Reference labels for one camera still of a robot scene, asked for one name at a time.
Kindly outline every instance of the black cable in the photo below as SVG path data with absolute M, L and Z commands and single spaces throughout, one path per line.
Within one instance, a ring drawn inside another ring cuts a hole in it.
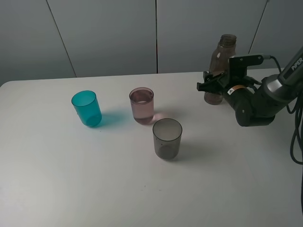
M 274 56 L 270 56 L 271 59 L 273 59 L 279 69 L 279 72 L 281 73 L 281 67 L 278 62 L 278 60 Z M 300 91 L 298 93 L 297 101 L 295 102 L 293 110 L 290 110 L 289 106 L 286 106 L 287 111 L 290 114 L 295 113 L 294 115 L 294 133 L 293 137 L 290 143 L 290 157 L 291 159 L 299 165 L 303 165 L 303 161 L 298 161 L 295 156 L 294 156 L 294 141 L 295 138 L 297 138 L 301 153 L 302 153 L 302 159 L 303 159 L 303 149 L 302 149 L 302 144 L 303 144 L 303 126 L 301 124 L 302 122 L 302 114 L 303 114 L 303 91 Z M 301 207 L 302 207 L 302 213 L 303 213 L 303 170 L 302 170 L 302 181 L 301 181 Z
M 278 69 L 279 69 L 279 72 L 282 72 L 282 70 L 281 70 L 281 67 L 280 67 L 280 64 L 279 64 L 278 60 L 277 60 L 277 59 L 276 59 L 274 56 L 270 56 L 270 58 L 271 58 L 271 59 L 273 59 L 273 60 L 275 61 L 276 65 L 277 65 L 277 67 L 278 67 Z
M 279 72 L 281 73 L 282 70 L 281 70 L 281 67 L 280 67 L 280 64 L 279 64 L 278 60 L 274 56 L 272 56 L 272 55 L 270 56 L 270 58 L 275 61 L 276 66 L 278 67 Z M 287 111 L 288 111 L 289 114 L 293 114 L 295 112 L 295 110 L 296 110 L 296 106 L 294 106 L 293 110 L 290 110 L 289 105 L 287 105 L 286 108 L 287 108 Z

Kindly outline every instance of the gray wall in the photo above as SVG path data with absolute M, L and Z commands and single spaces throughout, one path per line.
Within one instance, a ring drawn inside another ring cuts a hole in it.
M 276 56 L 282 67 L 303 44 L 301 0 L 49 0 L 49 5 L 52 11 L 46 0 L 0 1 L 0 85 L 156 73 L 157 64 L 159 73 L 203 71 L 224 33 L 237 35 L 237 54 L 251 48 L 250 53 Z M 258 66 L 274 67 L 273 61 Z
M 158 71 L 208 70 L 222 34 L 248 54 L 266 0 L 157 0 Z
M 281 67 L 303 46 L 303 0 L 271 0 L 261 20 L 250 53 L 275 56 Z M 265 61 L 258 68 L 276 68 L 273 61 Z
M 0 37 L 0 86 L 75 77 L 46 1 L 2 0 Z
M 157 72 L 155 0 L 48 0 L 77 77 Z

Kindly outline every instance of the gray plastic cup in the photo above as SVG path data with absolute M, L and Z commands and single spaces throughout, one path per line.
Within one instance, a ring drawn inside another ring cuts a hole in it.
M 173 159 L 179 153 L 182 126 L 171 118 L 164 118 L 157 121 L 153 128 L 153 142 L 155 152 L 159 158 Z

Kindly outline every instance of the warning label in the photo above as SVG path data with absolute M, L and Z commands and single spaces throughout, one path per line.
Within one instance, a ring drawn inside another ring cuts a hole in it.
M 231 95 L 235 90 L 238 90 L 240 88 L 246 88 L 245 86 L 243 85 L 236 85 L 236 86 L 233 86 L 231 89 L 228 90 L 228 94 Z

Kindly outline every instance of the wall seam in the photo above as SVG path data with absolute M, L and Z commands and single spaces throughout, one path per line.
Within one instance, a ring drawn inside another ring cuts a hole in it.
M 45 1 L 46 1 L 46 4 L 47 4 L 48 8 L 49 8 L 49 11 L 51 12 L 51 15 L 52 15 L 52 17 L 53 17 L 53 12 L 52 12 L 52 10 L 51 10 L 51 7 L 50 7 L 48 1 L 47 1 L 47 0 L 45 0 Z M 57 30 L 58 30 L 58 33 L 59 33 L 59 36 L 60 36 L 60 38 L 61 38 L 63 47 L 64 47 L 65 52 L 66 52 L 66 54 L 67 54 L 68 60 L 70 61 L 71 68 L 72 68 L 72 70 L 73 70 L 73 72 L 74 72 L 74 74 L 75 74 L 75 77 L 77 77 L 76 72 L 75 72 L 75 69 L 74 69 L 74 67 L 73 67 L 73 65 L 72 65 L 72 63 L 71 63 L 71 58 L 70 58 L 70 56 L 69 56 L 69 54 L 68 54 L 68 52 L 67 52 L 67 49 L 66 49 L 66 47 L 65 47 L 64 41 L 63 41 L 63 39 L 62 39 L 61 33 L 60 33 L 60 31 L 59 31 L 59 28 L 58 28 L 58 26 L 57 26 L 57 23 L 56 23 L 56 20 L 55 20 L 54 17 L 53 17 L 53 21 L 54 21 L 54 23 L 55 23 L 55 25 L 56 25 L 56 28 L 57 28 Z
M 156 7 L 156 67 L 158 73 L 158 21 L 157 21 L 157 0 L 155 0 L 155 7 Z
M 248 51 L 248 54 L 250 54 L 250 51 L 251 51 L 251 49 L 252 49 L 252 46 L 254 45 L 254 42 L 255 42 L 255 39 L 256 39 L 256 36 L 257 36 L 257 33 L 258 33 L 258 29 L 259 29 L 259 27 L 260 27 L 260 24 L 261 24 L 263 15 L 264 15 L 264 13 L 265 13 L 266 6 L 267 6 L 267 4 L 269 3 L 269 1 L 270 1 L 270 0 L 267 0 L 266 3 L 265 3 L 265 6 L 264 6 L 264 9 L 263 9 L 263 12 L 262 12 L 260 21 L 259 21 L 259 23 L 258 23 L 256 32 L 255 32 L 255 35 L 254 35 L 254 38 L 252 39 L 252 42 L 251 42 L 251 45 L 250 45 L 250 50 Z

